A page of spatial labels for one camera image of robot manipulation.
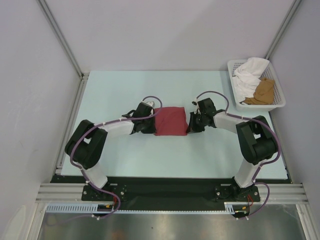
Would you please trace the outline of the red tank top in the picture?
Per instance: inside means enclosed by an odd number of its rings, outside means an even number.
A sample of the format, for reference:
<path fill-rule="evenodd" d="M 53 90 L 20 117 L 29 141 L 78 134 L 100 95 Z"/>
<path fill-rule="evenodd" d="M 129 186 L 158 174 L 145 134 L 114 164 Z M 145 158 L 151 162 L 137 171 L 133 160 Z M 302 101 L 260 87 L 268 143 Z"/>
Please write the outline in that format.
<path fill-rule="evenodd" d="M 186 136 L 187 118 L 184 107 L 167 106 L 156 108 L 155 129 L 156 136 Z"/>

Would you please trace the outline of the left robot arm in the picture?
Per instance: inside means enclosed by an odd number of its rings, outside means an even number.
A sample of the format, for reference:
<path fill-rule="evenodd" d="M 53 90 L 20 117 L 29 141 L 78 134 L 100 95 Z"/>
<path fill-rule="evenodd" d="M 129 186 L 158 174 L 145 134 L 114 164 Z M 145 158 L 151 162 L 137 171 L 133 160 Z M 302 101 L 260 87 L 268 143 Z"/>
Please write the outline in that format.
<path fill-rule="evenodd" d="M 155 103 L 143 100 L 135 110 L 119 119 L 98 124 L 85 119 L 77 126 L 64 152 L 70 157 L 71 165 L 80 170 L 98 199 L 105 200 L 110 195 L 117 199 L 99 164 L 106 140 L 139 132 L 155 133 L 155 114 Z"/>

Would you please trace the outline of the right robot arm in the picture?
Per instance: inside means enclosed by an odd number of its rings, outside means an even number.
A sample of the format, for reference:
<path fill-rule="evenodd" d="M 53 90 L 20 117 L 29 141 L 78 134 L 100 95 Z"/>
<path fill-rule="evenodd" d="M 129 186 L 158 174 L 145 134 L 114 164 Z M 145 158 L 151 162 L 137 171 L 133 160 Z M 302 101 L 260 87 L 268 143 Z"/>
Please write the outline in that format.
<path fill-rule="evenodd" d="M 231 178 L 231 184 L 214 188 L 216 200 L 245 201 L 255 191 L 254 183 L 263 163 L 279 151 L 275 133 L 262 115 L 238 117 L 226 110 L 216 109 L 210 98 L 196 100 L 192 104 L 195 110 L 190 112 L 186 133 L 201 133 L 206 127 L 232 132 L 237 135 L 243 156 L 238 172 Z"/>

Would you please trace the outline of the tan tank top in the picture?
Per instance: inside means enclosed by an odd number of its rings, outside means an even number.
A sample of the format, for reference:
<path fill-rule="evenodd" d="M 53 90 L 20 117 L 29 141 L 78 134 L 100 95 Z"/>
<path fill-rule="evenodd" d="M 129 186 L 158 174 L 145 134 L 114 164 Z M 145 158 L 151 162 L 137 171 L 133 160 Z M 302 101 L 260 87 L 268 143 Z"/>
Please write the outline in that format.
<path fill-rule="evenodd" d="M 274 85 L 275 80 L 262 78 L 253 97 L 246 97 L 244 103 L 247 105 L 271 105 L 274 102 Z"/>

